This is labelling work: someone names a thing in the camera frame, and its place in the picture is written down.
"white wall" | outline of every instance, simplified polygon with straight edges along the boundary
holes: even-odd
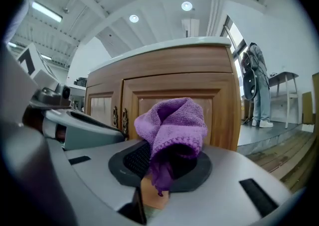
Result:
[[[319,72],[318,36],[299,2],[268,0],[264,13],[238,3],[227,2],[225,11],[237,25],[246,43],[255,42],[260,46],[268,74],[282,71],[298,74],[296,81],[300,105],[301,94],[308,91],[312,92],[314,104],[312,75]],[[290,82],[289,88],[294,89],[293,82]],[[280,90],[285,90],[285,84],[281,85]],[[285,113],[284,107],[285,105],[279,109],[281,113]],[[290,122],[300,122],[301,114],[299,119],[294,118],[294,112],[291,115]]]
[[[61,69],[59,67],[56,67],[52,64],[49,64],[50,68],[52,69],[53,73],[55,74],[56,78],[60,83],[65,84],[66,78],[68,76],[68,70],[67,69]]]
[[[73,57],[68,77],[67,85],[73,85],[79,77],[88,77],[88,72],[97,65],[110,59],[111,56],[103,46],[102,42],[94,37],[86,45],[79,45]]]

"ceiling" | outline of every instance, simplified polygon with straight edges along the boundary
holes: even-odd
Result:
[[[52,63],[69,67],[80,43],[94,36],[101,40],[111,57],[141,46],[192,36],[219,36],[226,20],[226,0],[35,0],[63,17],[58,23],[29,8],[11,40],[20,46],[34,42]],[[190,1],[191,11],[181,4]],[[262,11],[265,0],[233,0]],[[129,21],[131,14],[139,22]]]

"wooden floor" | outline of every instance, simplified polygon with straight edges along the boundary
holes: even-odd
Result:
[[[300,131],[279,145],[247,157],[295,192],[306,186],[317,153],[313,133]]]

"cabinet handle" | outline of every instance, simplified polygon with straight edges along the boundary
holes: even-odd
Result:
[[[129,140],[129,118],[128,111],[126,109],[123,110],[122,114],[122,132],[126,136],[125,140]]]
[[[118,108],[115,106],[113,109],[113,126],[119,128],[118,125]]]

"wooden cabinet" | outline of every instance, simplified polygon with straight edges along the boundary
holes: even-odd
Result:
[[[134,120],[139,115],[162,100],[182,97],[203,108],[208,127],[204,143],[237,149],[239,84],[231,52],[220,44],[167,48],[113,60],[90,73],[85,112],[107,125],[117,123],[134,139],[138,138]]]
[[[138,138],[134,120],[162,100],[190,97],[202,106],[208,135],[204,143],[232,149],[233,98],[236,91],[233,74],[186,73],[125,80],[122,109],[128,112],[128,134]]]

